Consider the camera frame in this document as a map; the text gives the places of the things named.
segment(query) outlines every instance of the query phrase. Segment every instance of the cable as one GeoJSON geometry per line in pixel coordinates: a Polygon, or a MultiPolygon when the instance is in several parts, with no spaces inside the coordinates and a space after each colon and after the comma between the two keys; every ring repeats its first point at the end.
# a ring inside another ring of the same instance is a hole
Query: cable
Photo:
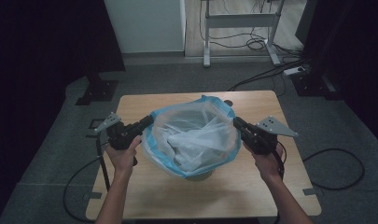
{"type": "Polygon", "coordinates": [[[101,164],[101,168],[102,168],[102,173],[104,174],[106,189],[107,189],[107,191],[109,191],[110,180],[109,180],[109,176],[107,174],[106,163],[105,163],[104,157],[102,156],[101,133],[98,133],[96,135],[95,145],[96,145],[96,153],[98,154],[98,157],[99,157],[99,163],[101,164]]]}
{"type": "Polygon", "coordinates": [[[232,86],[231,88],[228,89],[228,91],[235,91],[235,89],[241,85],[244,85],[246,83],[250,83],[252,81],[255,81],[255,80],[259,80],[259,79],[262,79],[262,78],[266,78],[266,77],[273,77],[273,76],[276,76],[278,75],[279,73],[282,73],[284,70],[290,68],[290,67],[293,67],[293,66],[296,66],[300,63],[305,63],[307,60],[304,60],[304,59],[300,59],[300,60],[297,60],[295,62],[291,62],[291,63],[286,63],[284,65],[282,65],[281,67],[276,67],[276,68],[273,68],[273,69],[270,69],[268,71],[265,71],[265,72],[262,72],[260,74],[257,74],[251,78],[248,78],[248,79],[245,79],[237,84],[235,84],[234,86],[232,86]],[[263,75],[266,75],[268,73],[271,73],[272,71],[274,71],[274,73],[272,75],[268,75],[268,76],[264,76],[262,77],[263,75]]]}
{"type": "Polygon", "coordinates": [[[284,164],[285,164],[285,162],[287,161],[287,149],[281,142],[278,141],[278,143],[279,145],[281,145],[282,149],[284,150],[284,153],[285,153],[284,164]]]}
{"type": "Polygon", "coordinates": [[[281,77],[282,82],[284,83],[284,90],[282,91],[282,93],[276,95],[276,97],[281,97],[281,96],[285,95],[285,93],[286,93],[286,91],[287,91],[287,84],[286,84],[286,82],[285,82],[284,77],[282,76],[282,74],[279,74],[279,76],[281,77]]]}
{"type": "MultiPolygon", "coordinates": [[[[227,8],[226,8],[226,2],[225,2],[225,0],[223,0],[223,3],[224,3],[224,8],[226,9],[226,11],[228,11],[227,8]]],[[[257,2],[255,2],[254,6],[252,7],[252,12],[254,12],[255,8],[257,7],[257,4],[259,4],[259,7],[260,7],[259,11],[260,11],[260,13],[262,13],[262,10],[263,10],[264,4],[265,4],[265,0],[263,0],[262,3],[259,2],[259,0],[257,2]]],[[[270,2],[269,13],[271,12],[272,4],[273,4],[273,2],[271,1],[270,2]]],[[[203,3],[201,1],[200,2],[200,36],[201,36],[202,40],[205,40],[203,38],[203,31],[202,31],[202,12],[203,12],[203,3]]],[[[238,34],[238,35],[229,35],[229,36],[222,36],[222,37],[212,37],[212,36],[209,35],[209,39],[227,39],[227,38],[232,38],[232,37],[236,37],[236,36],[239,36],[239,35],[250,35],[250,39],[248,39],[244,45],[240,45],[240,46],[226,46],[226,45],[220,44],[220,43],[215,42],[215,41],[209,41],[209,44],[219,45],[219,46],[221,46],[223,48],[226,48],[226,49],[240,49],[240,48],[245,48],[245,47],[248,47],[251,50],[261,50],[261,49],[264,49],[265,48],[265,43],[264,43],[264,39],[265,38],[262,37],[262,36],[259,36],[259,35],[254,35],[253,34],[254,31],[255,31],[255,28],[252,29],[252,32],[250,34],[248,34],[248,33],[241,33],[241,34],[238,34]],[[253,44],[258,44],[259,47],[258,48],[254,48],[254,47],[252,47],[253,44]]],[[[270,38],[269,37],[269,35],[270,35],[270,29],[269,29],[269,27],[267,28],[267,31],[268,31],[267,32],[268,38],[270,38]]],[[[302,55],[302,51],[301,50],[285,49],[285,48],[280,47],[279,45],[276,45],[275,43],[273,43],[273,45],[280,52],[285,52],[287,54],[297,55],[297,56],[302,55]]]]}
{"type": "Polygon", "coordinates": [[[84,219],[84,218],[81,218],[81,217],[77,217],[75,216],[72,212],[69,211],[68,207],[67,207],[67,204],[66,204],[66,192],[67,192],[67,188],[69,187],[70,183],[72,182],[72,180],[82,171],[84,170],[85,168],[87,168],[89,165],[93,164],[94,162],[98,161],[100,159],[100,157],[97,157],[95,160],[93,161],[90,161],[88,162],[87,164],[85,164],[83,167],[81,167],[78,171],[76,171],[72,177],[70,177],[69,181],[67,182],[67,184],[65,185],[64,187],[64,190],[63,190],[63,208],[64,210],[66,211],[67,214],[69,214],[70,217],[74,218],[75,220],[78,220],[78,221],[82,221],[82,222],[87,222],[87,223],[94,223],[95,221],[94,220],[90,220],[90,219],[84,219]]]}
{"type": "Polygon", "coordinates": [[[230,12],[226,8],[226,0],[223,0],[223,6],[224,6],[224,9],[226,9],[226,11],[230,14],[230,12]]]}
{"type": "Polygon", "coordinates": [[[303,162],[306,162],[308,160],[310,160],[311,158],[313,158],[314,156],[317,156],[319,154],[322,154],[322,153],[325,153],[325,152],[329,152],[329,151],[341,151],[341,152],[344,152],[348,155],[351,155],[355,160],[357,160],[357,162],[360,164],[360,167],[361,167],[361,174],[360,176],[352,183],[346,185],[346,186],[343,186],[343,187],[339,187],[339,188],[332,188],[332,187],[326,187],[326,186],[323,186],[323,185],[320,185],[314,181],[311,181],[311,183],[315,186],[318,186],[322,189],[328,189],[328,190],[342,190],[342,189],[349,189],[351,187],[353,187],[354,185],[356,185],[358,182],[360,182],[363,177],[364,177],[364,174],[365,174],[365,168],[364,168],[364,165],[363,165],[363,162],[355,155],[353,154],[352,152],[348,151],[348,150],[345,150],[345,149],[342,149],[342,148],[327,148],[327,149],[323,149],[323,150],[320,150],[314,154],[312,154],[311,156],[305,158],[304,160],[302,160],[303,162]]]}

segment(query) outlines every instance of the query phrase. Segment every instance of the gray carpet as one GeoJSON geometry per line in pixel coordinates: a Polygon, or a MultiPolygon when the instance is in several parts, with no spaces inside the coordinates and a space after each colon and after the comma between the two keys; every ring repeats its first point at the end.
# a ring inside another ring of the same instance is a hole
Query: gray carpet
{"type": "MultiPolygon", "coordinates": [[[[86,137],[91,134],[91,121],[115,111],[122,95],[226,91],[233,84],[271,68],[268,60],[212,63],[207,69],[200,63],[132,63],[127,65],[126,73],[101,74],[102,79],[119,81],[117,92],[111,102],[90,105],[75,105],[88,85],[86,78],[77,80],[67,87],[63,108],[15,188],[0,223],[80,223],[64,211],[63,189],[75,171],[96,158],[95,140],[86,137]]],[[[280,76],[237,90],[274,90],[281,95],[279,101],[287,122],[300,134],[296,143],[302,158],[324,148],[340,147],[353,152],[364,163],[363,180],[350,189],[331,191],[315,187],[322,213],[312,217],[314,222],[378,223],[378,141],[344,101],[299,97],[291,81],[280,76]]],[[[95,163],[80,173],[67,191],[67,206],[78,217],[84,217],[98,166],[95,163]]],[[[358,163],[341,152],[319,155],[305,166],[311,180],[330,187],[344,186],[360,174],[358,163]]],[[[274,217],[261,217],[259,221],[273,223],[274,217]]]]}

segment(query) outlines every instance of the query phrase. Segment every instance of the hand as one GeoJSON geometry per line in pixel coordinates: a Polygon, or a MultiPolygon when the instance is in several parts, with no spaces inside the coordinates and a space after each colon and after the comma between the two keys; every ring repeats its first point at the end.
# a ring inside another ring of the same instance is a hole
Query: hand
{"type": "MultiPolygon", "coordinates": [[[[244,143],[244,146],[250,153],[252,153],[252,156],[256,161],[255,164],[258,167],[260,176],[264,180],[264,182],[267,183],[268,181],[276,178],[281,179],[278,172],[278,162],[276,161],[272,153],[268,155],[256,155],[247,144],[244,143]]],[[[279,156],[282,157],[283,148],[280,144],[276,145],[276,151],[278,152],[279,156]]]]}
{"type": "Polygon", "coordinates": [[[133,157],[136,155],[136,147],[140,144],[140,136],[136,136],[128,149],[115,150],[107,145],[106,152],[115,168],[116,175],[126,175],[130,177],[133,173],[133,157]]]}

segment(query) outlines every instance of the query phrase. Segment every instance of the black cable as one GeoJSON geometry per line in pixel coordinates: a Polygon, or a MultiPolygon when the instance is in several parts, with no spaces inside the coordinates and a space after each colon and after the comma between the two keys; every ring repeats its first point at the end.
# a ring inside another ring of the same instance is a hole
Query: black cable
{"type": "Polygon", "coordinates": [[[104,174],[106,189],[107,189],[107,191],[109,191],[110,180],[109,180],[109,176],[107,174],[106,163],[105,163],[104,157],[102,156],[101,133],[98,133],[96,135],[96,144],[95,145],[96,145],[96,152],[97,152],[98,157],[99,157],[99,162],[101,163],[102,173],[104,174]]]}
{"type": "Polygon", "coordinates": [[[297,65],[300,64],[300,63],[305,63],[306,61],[307,61],[307,60],[300,59],[300,60],[297,60],[297,61],[295,61],[295,62],[286,63],[286,64],[282,65],[281,67],[276,67],[276,68],[270,69],[270,70],[268,70],[268,71],[262,72],[262,73],[260,73],[260,74],[257,74],[257,75],[255,75],[255,76],[253,76],[253,77],[250,77],[250,78],[248,78],[248,79],[245,79],[245,80],[243,80],[243,81],[241,81],[241,82],[235,84],[234,86],[230,87],[230,88],[228,89],[228,91],[235,91],[235,89],[236,89],[237,87],[239,87],[239,86],[241,86],[241,85],[244,85],[244,84],[247,84],[247,83],[250,83],[250,82],[252,82],[252,81],[256,81],[256,80],[263,79],[263,78],[266,78],[266,77],[273,77],[273,76],[276,76],[277,74],[282,73],[284,70],[286,70],[286,69],[288,69],[288,68],[290,68],[290,67],[293,67],[293,66],[297,66],[297,65]],[[268,73],[270,73],[270,72],[272,72],[272,71],[274,71],[274,73],[273,73],[272,75],[262,77],[263,75],[266,75],[266,74],[268,74],[268,73]]]}
{"type": "Polygon", "coordinates": [[[284,57],[282,57],[282,62],[283,62],[283,63],[287,63],[287,62],[285,61],[285,59],[302,59],[302,57],[299,56],[299,55],[289,55],[289,56],[284,56],[284,57]]]}
{"type": "Polygon", "coordinates": [[[287,161],[287,149],[281,142],[278,141],[278,143],[279,145],[281,145],[282,149],[284,150],[284,153],[285,153],[284,164],[285,164],[285,162],[287,161]]]}
{"type": "Polygon", "coordinates": [[[252,9],[250,10],[252,13],[255,13],[256,7],[258,7],[259,0],[255,1],[255,4],[253,4],[252,9]]]}
{"type": "Polygon", "coordinates": [[[64,190],[63,190],[63,208],[64,210],[66,211],[67,214],[69,214],[70,217],[74,218],[75,220],[78,220],[78,221],[82,221],[82,222],[87,222],[87,223],[94,223],[95,221],[94,220],[90,220],[90,219],[84,219],[84,218],[81,218],[81,217],[77,217],[75,216],[72,212],[69,211],[68,207],[67,207],[67,204],[66,204],[66,192],[67,192],[67,188],[69,187],[70,183],[72,182],[72,180],[82,171],[84,170],[85,168],[87,168],[89,165],[93,164],[94,162],[98,161],[100,159],[100,157],[97,157],[95,160],[93,161],[90,161],[88,162],[87,164],[85,164],[83,167],[81,167],[78,171],[76,171],[72,177],[70,177],[69,181],[67,182],[67,184],[65,185],[64,187],[64,190]]]}
{"type": "Polygon", "coordinates": [[[278,166],[279,166],[278,172],[279,172],[279,175],[281,176],[281,179],[283,180],[284,174],[285,174],[285,165],[282,162],[281,157],[279,156],[278,152],[275,149],[272,151],[272,154],[275,157],[276,161],[278,162],[278,166]]]}
{"type": "Polygon", "coordinates": [[[320,185],[314,181],[311,181],[311,183],[315,186],[318,186],[322,189],[329,189],[329,190],[342,190],[342,189],[349,189],[351,187],[353,187],[354,185],[356,185],[358,182],[360,182],[363,177],[364,177],[364,174],[365,174],[365,168],[364,168],[364,165],[363,165],[363,162],[352,152],[348,151],[348,150],[345,150],[345,149],[342,149],[342,148],[327,148],[327,149],[323,149],[323,150],[320,150],[314,154],[312,154],[311,156],[305,158],[304,160],[302,160],[303,162],[306,162],[308,160],[310,160],[311,158],[313,158],[314,156],[317,156],[319,154],[322,154],[322,153],[325,153],[325,152],[329,152],[329,151],[341,151],[341,152],[344,152],[348,155],[351,155],[355,160],[357,160],[357,162],[360,164],[360,167],[361,167],[361,174],[360,176],[352,183],[346,185],[346,186],[343,186],[343,187],[339,187],[339,188],[332,188],[332,187],[327,187],[327,186],[323,186],[323,185],[320,185]]]}
{"type": "MultiPolygon", "coordinates": [[[[260,13],[262,13],[262,10],[263,10],[263,7],[264,7],[264,4],[265,4],[265,0],[263,0],[263,3],[259,3],[260,5],[260,13]]],[[[270,3],[270,9],[269,9],[269,13],[271,12],[271,6],[272,6],[272,2],[270,3]]],[[[203,38],[203,31],[202,31],[202,12],[203,12],[203,3],[202,1],[200,2],[200,36],[201,36],[201,39],[202,40],[205,40],[203,38]]],[[[252,32],[250,34],[248,33],[242,33],[242,34],[238,34],[238,35],[229,35],[229,36],[222,36],[222,37],[212,37],[212,36],[209,36],[209,39],[227,39],[227,38],[232,38],[232,37],[236,37],[236,36],[239,36],[239,35],[250,35],[250,39],[248,39],[246,41],[246,43],[244,45],[240,45],[240,46],[226,46],[226,45],[223,45],[223,44],[220,44],[218,42],[214,42],[214,41],[209,41],[209,44],[215,44],[215,45],[219,45],[223,48],[226,48],[226,49],[240,49],[240,48],[245,48],[245,47],[248,47],[249,49],[251,50],[260,50],[260,49],[264,49],[265,48],[265,43],[264,43],[264,37],[262,36],[259,36],[259,35],[254,35],[253,32],[255,31],[255,29],[253,28],[252,29],[252,32]],[[259,47],[258,48],[254,48],[252,47],[253,44],[258,44],[259,47]]],[[[285,48],[282,48],[280,47],[279,45],[276,45],[275,43],[273,43],[273,45],[276,47],[276,49],[280,52],[285,52],[287,54],[291,54],[291,55],[302,55],[302,51],[301,50],[295,50],[295,49],[285,49],[285,48]]]]}
{"type": "Polygon", "coordinates": [[[285,93],[286,93],[286,91],[287,91],[287,84],[286,84],[286,82],[285,82],[284,77],[282,76],[282,74],[280,74],[279,76],[281,77],[282,82],[284,83],[284,90],[282,91],[282,93],[276,95],[276,97],[281,97],[281,96],[285,95],[285,93]]]}
{"type": "Polygon", "coordinates": [[[273,77],[271,77],[271,81],[273,82],[273,87],[271,88],[271,90],[274,91],[275,87],[276,87],[276,84],[275,84],[275,80],[273,80],[273,77]]]}
{"type": "Polygon", "coordinates": [[[223,6],[224,6],[224,9],[226,9],[226,11],[230,14],[230,12],[226,8],[226,0],[223,0],[223,6]]]}

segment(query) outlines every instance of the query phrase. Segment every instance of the person's right hand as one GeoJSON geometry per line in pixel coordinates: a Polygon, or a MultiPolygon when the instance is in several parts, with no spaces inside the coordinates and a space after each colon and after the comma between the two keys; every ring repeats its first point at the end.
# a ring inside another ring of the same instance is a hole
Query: person's right hand
{"type": "MultiPolygon", "coordinates": [[[[260,176],[266,183],[276,178],[281,179],[278,171],[278,162],[272,153],[268,155],[256,155],[247,144],[244,143],[244,146],[250,153],[252,153],[252,156],[256,161],[255,164],[260,171],[260,176]]],[[[279,156],[282,157],[283,148],[280,144],[276,145],[276,151],[278,152],[279,156]]]]}

